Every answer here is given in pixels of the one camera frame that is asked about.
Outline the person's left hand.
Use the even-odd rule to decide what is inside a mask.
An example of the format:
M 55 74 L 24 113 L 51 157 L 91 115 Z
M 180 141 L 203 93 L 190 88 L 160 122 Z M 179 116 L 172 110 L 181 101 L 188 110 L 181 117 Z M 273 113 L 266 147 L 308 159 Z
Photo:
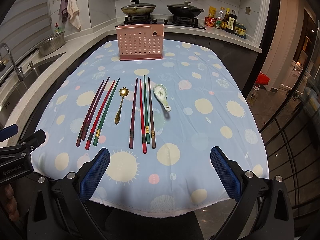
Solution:
M 8 213 L 9 219 L 12 222 L 16 222 L 19 220 L 20 214 L 17 209 L 17 202 L 14 197 L 14 191 L 10 184 L 1 186 L 1 204 Z

